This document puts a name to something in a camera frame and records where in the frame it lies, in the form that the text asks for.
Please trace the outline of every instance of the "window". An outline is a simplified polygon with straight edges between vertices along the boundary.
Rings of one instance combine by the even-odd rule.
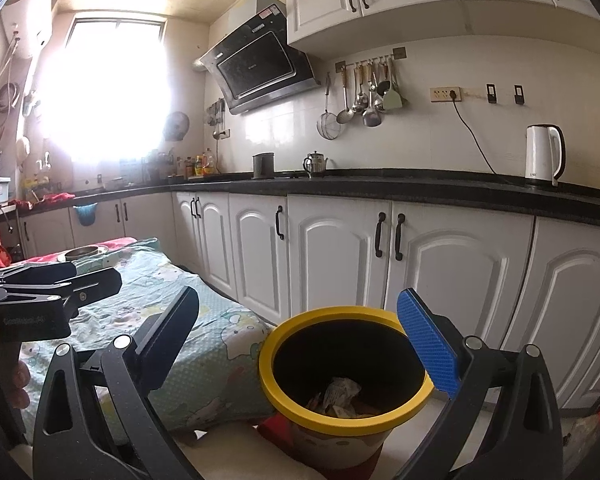
[[[169,111],[164,23],[78,19],[45,85],[46,136],[74,162],[139,158]]]

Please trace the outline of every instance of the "bed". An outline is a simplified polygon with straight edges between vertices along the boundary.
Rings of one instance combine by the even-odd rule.
[[[46,370],[58,344],[68,342],[78,351],[103,348],[164,310],[184,285],[197,291],[200,314],[162,388],[149,396],[167,430],[205,431],[223,422],[259,420],[273,413],[257,374],[258,351],[270,327],[251,310],[220,296],[198,275],[174,266],[156,239],[74,264],[78,274],[115,267],[122,288],[116,296],[83,307],[71,322],[69,338],[22,345],[20,358],[31,372],[27,388],[31,404],[22,413],[30,441]],[[125,442],[107,390],[100,388],[98,396],[114,440]]]

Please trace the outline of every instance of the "bottle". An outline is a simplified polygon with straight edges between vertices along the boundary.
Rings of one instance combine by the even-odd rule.
[[[185,167],[184,167],[184,177],[191,178],[192,176],[193,176],[193,161],[191,160],[191,157],[188,156],[187,161],[185,162]]]
[[[205,175],[214,174],[216,172],[216,158],[212,151],[207,148],[204,153],[203,173]]]
[[[195,168],[196,168],[197,176],[202,176],[204,174],[203,166],[204,166],[204,156],[196,155]]]

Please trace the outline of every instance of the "trash can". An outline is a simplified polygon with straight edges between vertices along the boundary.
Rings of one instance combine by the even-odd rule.
[[[368,460],[433,391],[397,316],[376,308],[332,306],[295,316],[267,337],[258,366],[264,393],[292,423],[295,451],[317,468]],[[359,400],[381,414],[336,418],[307,409],[333,378],[355,381]]]

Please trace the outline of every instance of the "blue gripper pad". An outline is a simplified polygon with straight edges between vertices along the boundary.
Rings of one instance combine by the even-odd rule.
[[[423,306],[410,290],[402,291],[398,296],[398,320],[436,389],[453,399],[460,388],[456,353]]]

